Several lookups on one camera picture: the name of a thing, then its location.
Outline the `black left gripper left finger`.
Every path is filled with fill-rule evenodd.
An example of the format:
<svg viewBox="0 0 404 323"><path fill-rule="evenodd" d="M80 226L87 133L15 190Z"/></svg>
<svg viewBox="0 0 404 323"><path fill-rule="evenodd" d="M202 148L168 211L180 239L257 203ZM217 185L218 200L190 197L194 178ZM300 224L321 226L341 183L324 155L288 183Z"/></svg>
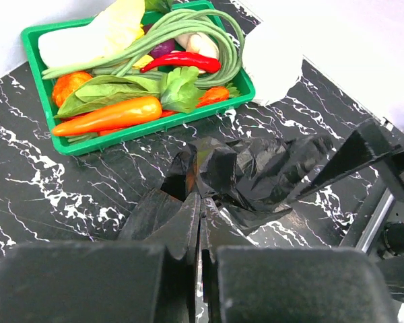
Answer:
<svg viewBox="0 0 404 323"><path fill-rule="evenodd" d="M0 264L0 322L194 322L201 197L142 241L32 242Z"/></svg>

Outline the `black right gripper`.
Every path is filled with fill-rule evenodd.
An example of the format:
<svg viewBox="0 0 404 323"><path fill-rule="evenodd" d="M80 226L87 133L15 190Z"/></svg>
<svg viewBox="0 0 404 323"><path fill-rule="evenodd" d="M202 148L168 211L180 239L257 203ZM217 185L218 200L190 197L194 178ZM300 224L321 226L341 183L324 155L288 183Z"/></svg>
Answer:
<svg viewBox="0 0 404 323"><path fill-rule="evenodd" d="M352 131L324 168L303 188L288 197L292 203L341 180L350 174L384 160L383 182L391 197L383 216L376 254L381 259L404 256L404 149L401 141L373 121Z"/></svg>

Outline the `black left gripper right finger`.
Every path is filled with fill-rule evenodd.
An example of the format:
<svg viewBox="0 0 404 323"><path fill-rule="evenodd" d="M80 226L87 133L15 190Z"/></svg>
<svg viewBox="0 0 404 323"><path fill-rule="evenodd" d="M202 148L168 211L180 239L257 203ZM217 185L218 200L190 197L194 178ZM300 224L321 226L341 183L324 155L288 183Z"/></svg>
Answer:
<svg viewBox="0 0 404 323"><path fill-rule="evenodd" d="M351 248L258 248L201 201L211 322L396 322L380 270Z"/></svg>

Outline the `black trash bag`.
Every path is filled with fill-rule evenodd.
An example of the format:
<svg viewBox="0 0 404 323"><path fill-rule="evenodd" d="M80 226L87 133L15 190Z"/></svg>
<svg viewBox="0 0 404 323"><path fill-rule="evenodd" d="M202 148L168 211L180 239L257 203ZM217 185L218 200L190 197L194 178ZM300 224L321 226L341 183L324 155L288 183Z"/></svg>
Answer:
<svg viewBox="0 0 404 323"><path fill-rule="evenodd" d="M213 199L248 235L292 211L285 205L288 195L332 148L326 135L291 141L257 137L223 142L205 137L187 143L172 160L161 187L143 195L119 238L147 238L193 192Z"/></svg>

